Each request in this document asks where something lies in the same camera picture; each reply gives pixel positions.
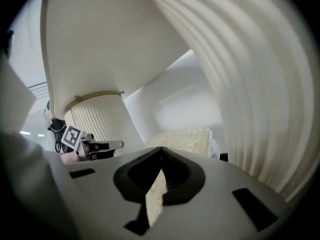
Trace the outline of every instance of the ceiling light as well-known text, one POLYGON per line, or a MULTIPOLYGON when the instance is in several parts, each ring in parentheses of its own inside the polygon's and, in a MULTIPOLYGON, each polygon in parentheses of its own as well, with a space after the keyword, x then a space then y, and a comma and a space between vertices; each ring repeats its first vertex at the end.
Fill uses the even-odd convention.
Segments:
POLYGON ((30 133, 30 132, 28 132, 28 131, 23 131, 23 130, 21 130, 21 131, 20 131, 20 134, 23 134, 23 135, 30 135, 31 133, 30 133))

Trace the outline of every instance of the white fabric drape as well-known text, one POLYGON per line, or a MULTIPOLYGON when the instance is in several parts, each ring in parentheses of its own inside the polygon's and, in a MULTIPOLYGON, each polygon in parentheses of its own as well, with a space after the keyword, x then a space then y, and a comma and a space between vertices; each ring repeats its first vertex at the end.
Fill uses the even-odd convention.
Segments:
POLYGON ((103 95, 73 106, 64 116, 72 125, 94 135, 96 141, 123 141, 116 156, 136 152, 143 147, 142 139, 119 95, 103 95))
POLYGON ((201 59, 229 162, 289 201, 319 159, 319 61, 287 0, 153 0, 201 59))

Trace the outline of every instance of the black slot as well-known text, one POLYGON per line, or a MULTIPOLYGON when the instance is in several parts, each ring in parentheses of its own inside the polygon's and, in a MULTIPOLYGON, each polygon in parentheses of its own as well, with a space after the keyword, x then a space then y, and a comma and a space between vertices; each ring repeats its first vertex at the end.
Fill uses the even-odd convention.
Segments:
POLYGON ((72 179, 75 179, 75 178, 79 178, 79 177, 82 177, 82 176, 86 176, 86 175, 89 175, 89 174, 94 174, 95 173, 95 170, 93 169, 84 169, 84 170, 77 170, 77 171, 72 171, 72 172, 69 172, 70 176, 72 179))
POLYGON ((278 217, 275 216, 258 198, 247 188, 241 188, 232 192, 246 214, 250 217, 258 231, 273 224, 278 217))

